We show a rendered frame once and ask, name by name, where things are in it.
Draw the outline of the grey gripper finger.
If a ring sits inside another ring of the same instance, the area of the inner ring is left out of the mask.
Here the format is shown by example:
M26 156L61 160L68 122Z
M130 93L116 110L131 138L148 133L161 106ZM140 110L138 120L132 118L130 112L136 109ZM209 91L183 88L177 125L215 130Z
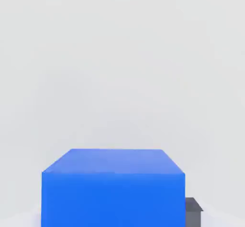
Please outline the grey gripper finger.
M185 227L201 227L201 213L203 209L193 197L186 197L186 223Z

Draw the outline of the small blue cube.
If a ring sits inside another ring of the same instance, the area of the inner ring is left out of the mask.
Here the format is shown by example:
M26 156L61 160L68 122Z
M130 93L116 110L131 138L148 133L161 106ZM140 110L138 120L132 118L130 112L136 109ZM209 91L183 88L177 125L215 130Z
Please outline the small blue cube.
M41 227L185 227L185 174L163 150L71 149L42 172Z

